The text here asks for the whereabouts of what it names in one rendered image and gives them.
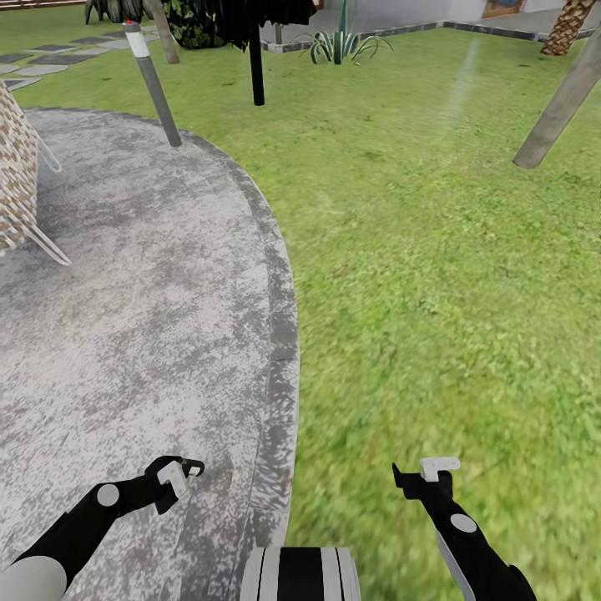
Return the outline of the robot trunk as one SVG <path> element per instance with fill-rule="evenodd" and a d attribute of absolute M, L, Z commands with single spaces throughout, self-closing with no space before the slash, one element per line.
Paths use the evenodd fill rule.
<path fill-rule="evenodd" d="M 240 601 L 361 601 L 348 548 L 254 547 Z"/>

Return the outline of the pesticide atomizer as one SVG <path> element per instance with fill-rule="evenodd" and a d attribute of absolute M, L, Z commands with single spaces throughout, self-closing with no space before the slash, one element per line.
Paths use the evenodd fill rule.
<path fill-rule="evenodd" d="M 183 472 L 189 477 L 198 477 L 205 469 L 205 464 L 198 460 L 185 459 L 184 463 L 181 463 Z"/>

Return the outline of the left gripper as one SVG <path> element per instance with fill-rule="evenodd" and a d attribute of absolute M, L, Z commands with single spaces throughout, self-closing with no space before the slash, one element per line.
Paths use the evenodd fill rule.
<path fill-rule="evenodd" d="M 167 512 L 177 501 L 172 484 L 162 484 L 160 482 L 159 471 L 162 467 L 168 466 L 166 457 L 158 457 L 148 468 L 144 470 L 144 475 L 139 476 L 145 485 L 145 498 L 140 509 L 146 505 L 154 504 L 158 509 L 159 515 Z"/>

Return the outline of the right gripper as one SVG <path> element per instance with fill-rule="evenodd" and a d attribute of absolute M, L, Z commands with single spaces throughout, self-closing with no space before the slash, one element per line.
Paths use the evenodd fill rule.
<path fill-rule="evenodd" d="M 439 482 L 429 482 L 420 473 L 401 473 L 395 463 L 392 467 L 396 486 L 403 488 L 403 493 L 408 500 L 420 499 L 427 507 L 435 495 L 448 495 L 453 498 L 450 472 L 438 472 Z"/>

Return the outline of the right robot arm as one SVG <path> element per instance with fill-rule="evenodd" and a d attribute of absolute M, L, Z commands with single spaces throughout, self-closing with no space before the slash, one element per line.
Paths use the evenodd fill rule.
<path fill-rule="evenodd" d="M 408 500 L 420 499 L 437 528 L 437 545 L 467 601 L 537 601 L 522 571 L 502 561 L 477 523 L 455 503 L 450 470 L 456 457 L 426 457 L 420 473 L 401 473 L 392 464 L 397 487 Z"/>

